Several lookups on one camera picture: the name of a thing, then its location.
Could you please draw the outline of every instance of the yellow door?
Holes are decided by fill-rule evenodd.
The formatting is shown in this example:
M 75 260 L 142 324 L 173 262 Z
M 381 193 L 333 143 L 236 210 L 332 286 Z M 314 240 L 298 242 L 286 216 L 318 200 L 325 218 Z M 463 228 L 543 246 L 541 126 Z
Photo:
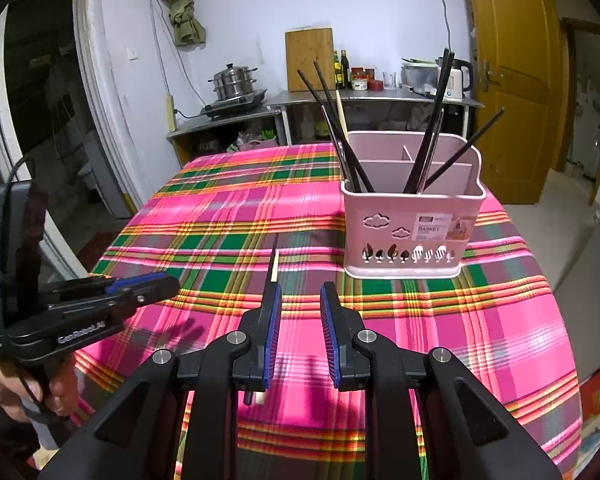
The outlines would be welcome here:
M 540 199 L 557 141 L 559 29 L 553 0 L 471 0 L 476 28 L 478 113 L 506 111 L 478 148 L 482 179 L 505 204 Z

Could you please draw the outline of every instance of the pink plaid tablecloth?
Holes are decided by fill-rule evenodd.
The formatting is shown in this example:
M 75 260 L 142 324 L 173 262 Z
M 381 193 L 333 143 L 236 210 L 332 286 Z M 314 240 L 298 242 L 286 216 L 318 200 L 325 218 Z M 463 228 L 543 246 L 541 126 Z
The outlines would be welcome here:
M 458 278 L 355 280 L 342 269 L 339 179 L 327 144 L 187 164 L 94 268 L 108 276 L 166 270 L 182 288 L 139 309 L 124 332 L 78 352 L 86 385 L 79 418 L 155 349 L 200 349 L 235 330 L 240 315 L 259 306 L 279 233 L 276 369 L 263 404 L 240 404 L 239 478 L 363 477 L 363 394 L 333 389 L 318 301 L 325 281 L 336 283 L 342 304 L 359 310 L 368 328 L 399 346 L 450 348 L 568 474 L 582 423 L 571 347 L 549 285 L 500 203 L 491 195 L 484 201 Z M 419 426 L 418 435 L 424 464 Z

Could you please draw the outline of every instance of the chopstick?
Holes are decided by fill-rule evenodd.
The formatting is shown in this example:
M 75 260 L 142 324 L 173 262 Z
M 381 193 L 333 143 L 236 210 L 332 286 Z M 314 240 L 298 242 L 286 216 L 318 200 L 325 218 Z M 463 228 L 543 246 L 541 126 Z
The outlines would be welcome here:
M 331 126 L 331 121 L 327 117 L 327 110 L 324 109 L 324 106 L 321 106 L 320 108 L 322 109 L 322 114 L 324 115 L 324 118 L 327 121 L 327 127 L 329 128 L 329 136 L 331 137 L 331 142 L 333 143 L 333 147 L 336 150 L 336 155 L 338 156 L 338 161 L 340 163 L 340 169 L 342 170 L 342 174 L 344 175 L 344 178 L 346 178 L 350 182 L 353 182 L 352 176 L 349 173 L 349 167 L 347 166 L 347 163 L 346 163 L 347 159 L 344 156 L 344 153 L 342 152 L 342 147 L 341 147 L 340 143 L 338 142 L 338 139 L 336 139 L 335 133 L 333 132 L 333 127 Z
M 327 102 L 331 105 L 330 108 L 325 107 L 325 109 L 327 112 L 330 113 L 331 122 L 333 123 L 334 133 L 336 133 L 338 140 L 342 143 L 342 147 L 344 149 L 345 155 L 347 156 L 347 160 L 353 161 L 353 164 L 356 167 L 356 170 L 358 170 L 358 173 L 360 174 L 360 178 L 362 179 L 362 182 L 365 184 L 367 192 L 375 193 L 376 191 L 374 190 L 374 187 L 371 185 L 371 181 L 369 180 L 368 176 L 366 176 L 366 172 L 365 172 L 364 168 L 362 167 L 362 164 L 360 164 L 360 161 L 356 157 L 356 154 L 354 153 L 353 148 L 349 144 L 347 137 L 345 137 L 345 135 L 342 131 L 342 128 L 340 127 L 340 123 L 338 122 L 338 119 L 337 119 L 336 108 L 333 106 L 333 101 L 331 100 L 331 92 L 329 92 L 327 82 L 324 80 L 324 76 L 322 75 L 322 70 L 320 69 L 320 65 L 318 65 L 318 62 L 315 59 L 314 59 L 314 66 L 315 66 L 315 71 L 318 74 L 318 79 L 320 79 L 320 84 L 322 85 L 322 91 L 327 96 Z
M 440 130 L 442 129 L 442 120 L 444 117 L 445 109 L 442 108 L 442 110 L 440 110 L 440 116 L 436 121 L 436 127 L 433 130 L 433 136 L 431 137 L 431 146 L 429 148 L 429 151 L 427 152 L 427 160 L 424 163 L 424 167 L 422 168 L 422 174 L 420 175 L 420 179 L 418 181 L 418 188 L 416 190 L 417 193 L 422 193 L 424 191 L 427 175 L 429 174 L 429 168 L 431 167 L 431 163 L 433 162 L 433 154 L 436 151 L 438 139 L 440 138 Z
M 349 140 L 349 132 L 347 131 L 347 120 L 344 118 L 344 108 L 342 107 L 342 100 L 340 99 L 340 90 L 336 90 L 336 104 L 338 105 L 338 118 L 340 120 L 340 127 L 345 139 Z
M 502 116 L 503 113 L 504 107 L 498 110 L 493 115 L 493 117 L 489 119 L 483 127 L 480 128 L 480 130 L 478 130 L 475 134 L 472 135 L 471 139 L 469 139 L 457 152 L 451 155 L 449 160 L 446 161 L 442 166 L 440 166 L 438 170 L 427 179 L 424 185 L 424 189 L 427 189 L 427 187 L 431 186 L 431 184 L 433 184 L 437 179 L 439 179 L 440 176 L 443 173 L 445 173 L 446 170 L 451 168 L 451 166 L 455 162 L 457 162 L 458 159 L 461 156 L 463 156 L 469 150 L 469 148 L 471 148 L 478 141 L 478 139 L 480 139 L 480 137 L 482 137 L 496 123 L 496 121 L 498 121 L 498 119 Z
M 351 177 L 350 182 L 351 182 L 351 185 L 353 186 L 354 192 L 362 193 L 362 188 L 360 187 L 360 182 L 358 180 L 358 174 L 356 173 L 356 170 L 358 170 L 358 173 L 360 174 L 360 177 L 362 177 L 362 181 L 365 184 L 366 190 L 369 193 L 374 193 L 375 190 L 374 190 L 373 186 L 371 185 L 371 182 L 369 181 L 368 176 L 366 176 L 364 168 L 360 164 L 360 161 L 356 157 L 356 154 L 353 152 L 352 147 L 347 142 L 347 139 L 344 138 L 342 131 L 339 129 L 337 120 L 334 118 L 333 111 L 328 109 L 328 106 L 326 106 L 326 104 L 323 102 L 323 100 L 318 95 L 318 92 L 316 92 L 314 87 L 311 85 L 311 83 L 309 83 L 309 80 L 306 78 L 306 76 L 304 75 L 304 72 L 302 72 L 302 70 L 298 70 L 298 75 L 304 82 L 304 84 L 307 87 L 307 89 L 309 90 L 309 92 L 311 92 L 312 96 L 314 97 L 314 99 L 318 103 L 318 105 L 320 105 L 323 108 L 323 113 L 325 114 L 325 117 L 328 120 L 327 121 L 328 126 L 330 125 L 332 127 L 334 137 L 337 138 L 340 141 L 340 143 L 342 144 L 342 149 L 344 151 L 344 156 L 345 156 L 345 162 L 346 162 L 347 166 L 349 167 L 349 173 L 350 173 L 350 177 Z
M 309 83 L 309 80 L 304 75 L 304 72 L 302 70 L 298 69 L 298 75 L 300 76 L 300 79 L 302 79 L 302 81 L 304 82 L 305 86 L 308 88 L 309 92 L 311 92 L 311 95 L 314 97 L 315 102 L 317 102 L 318 106 L 322 109 L 322 113 L 324 114 L 324 119 L 327 121 L 327 126 L 330 130 L 330 133 L 331 133 L 331 131 L 333 131 L 333 133 L 337 137 L 337 129 L 336 129 L 336 126 L 334 125 L 333 118 L 330 117 L 327 106 L 325 105 L 323 100 L 318 95 L 318 92 L 315 91 L 314 86 L 311 83 Z M 362 190 L 360 188 L 360 181 L 358 180 L 358 174 L 356 173 L 356 167 L 355 167 L 352 159 L 350 158 L 350 156 L 347 154 L 347 150 L 344 148 L 344 143 L 342 144 L 342 147 L 343 147 L 344 155 L 345 155 L 345 163 L 346 163 L 347 167 L 349 168 L 349 174 L 347 175 L 347 177 L 348 178 L 351 177 L 350 182 L 351 182 L 351 185 L 353 186 L 353 191 L 356 193 L 361 193 Z
M 445 49 L 445 55 L 443 57 L 442 66 L 440 67 L 440 77 L 438 78 L 438 85 L 436 86 L 436 97 L 433 101 L 433 112 L 427 123 L 427 129 L 425 130 L 424 136 L 422 137 L 422 143 L 418 150 L 418 155 L 411 169 L 411 173 L 407 179 L 407 183 L 404 186 L 403 193 L 416 193 L 418 190 L 418 183 L 423 178 L 422 173 L 424 171 L 424 165 L 429 157 L 429 150 L 431 147 L 431 140 L 433 136 L 433 130 L 436 125 L 436 121 L 440 115 L 440 109 L 442 108 L 442 101 L 445 96 L 446 85 L 449 82 L 449 75 L 451 74 L 451 67 L 454 61 L 455 54 L 448 48 Z
M 269 267 L 267 267 L 267 277 L 265 283 L 276 282 L 278 280 L 278 235 L 273 238 L 273 246 L 271 247 L 271 256 L 269 257 Z

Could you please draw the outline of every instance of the door handle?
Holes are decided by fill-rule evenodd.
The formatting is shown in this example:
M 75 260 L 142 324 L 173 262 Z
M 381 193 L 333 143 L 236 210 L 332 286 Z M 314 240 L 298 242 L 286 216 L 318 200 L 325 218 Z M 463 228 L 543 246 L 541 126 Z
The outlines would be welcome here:
M 482 72 L 480 74 L 480 81 L 482 82 L 482 91 L 488 92 L 489 85 L 502 85 L 502 79 L 504 78 L 504 74 L 500 74 L 497 72 L 492 72 L 490 70 L 490 62 L 486 59 L 482 60 Z

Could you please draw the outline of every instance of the power strip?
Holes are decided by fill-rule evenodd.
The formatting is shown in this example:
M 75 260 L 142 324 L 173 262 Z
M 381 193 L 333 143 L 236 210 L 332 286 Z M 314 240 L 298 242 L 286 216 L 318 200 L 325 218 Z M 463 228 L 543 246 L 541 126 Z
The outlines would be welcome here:
M 174 132 L 174 131 L 176 131 L 176 111 L 175 111 L 175 106 L 173 104 L 173 96 L 170 94 L 167 94 L 166 105 L 167 105 L 167 122 L 169 123 L 169 131 Z

